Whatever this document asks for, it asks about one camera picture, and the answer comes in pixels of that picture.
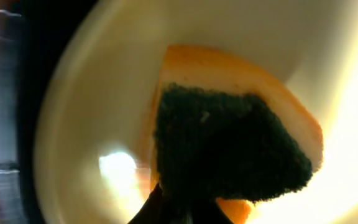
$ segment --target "scrub sponge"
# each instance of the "scrub sponge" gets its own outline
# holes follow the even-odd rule
[[[219,50],[169,46],[150,108],[140,140],[150,187],[159,183],[184,213],[219,198],[222,211],[241,211],[226,213],[241,223],[245,200],[302,189],[323,160],[321,128],[300,102],[263,69]],[[222,203],[230,199],[244,203]]]
[[[157,170],[174,201],[268,200],[306,186],[310,160],[257,96],[171,84],[155,132]]]

